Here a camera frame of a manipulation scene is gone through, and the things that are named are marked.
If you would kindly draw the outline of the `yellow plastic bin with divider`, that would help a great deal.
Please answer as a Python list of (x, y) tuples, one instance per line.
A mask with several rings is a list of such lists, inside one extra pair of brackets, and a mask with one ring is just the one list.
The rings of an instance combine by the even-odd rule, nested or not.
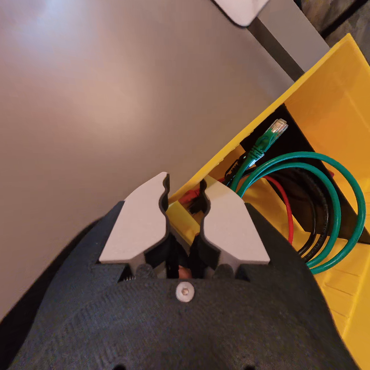
[[(242, 140), (251, 139), (263, 119), (284, 105), (313, 150), (341, 163), (358, 181), (369, 233), (369, 87), (369, 65), (348, 34), (170, 197), (171, 226), (185, 242), (193, 242), (200, 225), (178, 199), (201, 176), (220, 174), (222, 162), (230, 163), (241, 152)], [(369, 369), (369, 243), (358, 242), (338, 264), (314, 277), (354, 360), (360, 369)]]

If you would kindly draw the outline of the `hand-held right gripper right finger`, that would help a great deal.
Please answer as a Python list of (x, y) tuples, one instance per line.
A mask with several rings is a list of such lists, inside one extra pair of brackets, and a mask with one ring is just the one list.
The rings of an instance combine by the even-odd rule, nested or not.
[(201, 222), (199, 257), (216, 271), (229, 265), (268, 265), (270, 257), (254, 225), (245, 202), (229, 187), (206, 175), (201, 182), (206, 202)]

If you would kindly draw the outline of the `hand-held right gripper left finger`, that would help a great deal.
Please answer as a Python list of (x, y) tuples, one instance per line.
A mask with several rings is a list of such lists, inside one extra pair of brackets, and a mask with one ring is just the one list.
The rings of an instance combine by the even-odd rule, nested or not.
[(99, 257), (101, 264), (159, 266), (167, 259), (169, 246), (169, 174), (161, 172), (131, 192), (113, 225)]

